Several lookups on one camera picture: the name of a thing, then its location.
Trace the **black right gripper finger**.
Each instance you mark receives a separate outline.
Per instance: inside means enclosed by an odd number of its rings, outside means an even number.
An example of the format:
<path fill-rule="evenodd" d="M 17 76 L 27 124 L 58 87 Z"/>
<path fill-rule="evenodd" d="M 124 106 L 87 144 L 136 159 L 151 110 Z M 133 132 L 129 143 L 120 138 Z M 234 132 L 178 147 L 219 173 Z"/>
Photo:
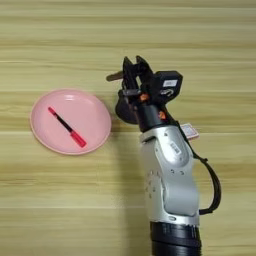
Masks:
<path fill-rule="evenodd" d="M 149 85 L 154 76 L 150 65 L 141 56 L 136 57 L 136 74 L 142 85 Z"/>
<path fill-rule="evenodd" d="M 136 65 L 128 57 L 125 57 L 123 60 L 123 87 L 126 90 L 138 88 L 136 76 Z"/>

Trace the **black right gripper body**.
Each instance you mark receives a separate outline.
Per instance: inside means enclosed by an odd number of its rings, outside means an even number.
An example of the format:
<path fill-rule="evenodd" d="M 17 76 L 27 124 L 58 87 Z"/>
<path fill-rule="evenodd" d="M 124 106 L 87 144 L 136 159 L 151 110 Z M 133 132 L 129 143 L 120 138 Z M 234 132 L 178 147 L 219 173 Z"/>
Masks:
<path fill-rule="evenodd" d="M 121 89 L 121 120 L 136 124 L 142 133 L 171 124 L 166 104 L 171 100 L 171 75 L 154 74 L 149 85 L 136 76 L 137 89 Z"/>

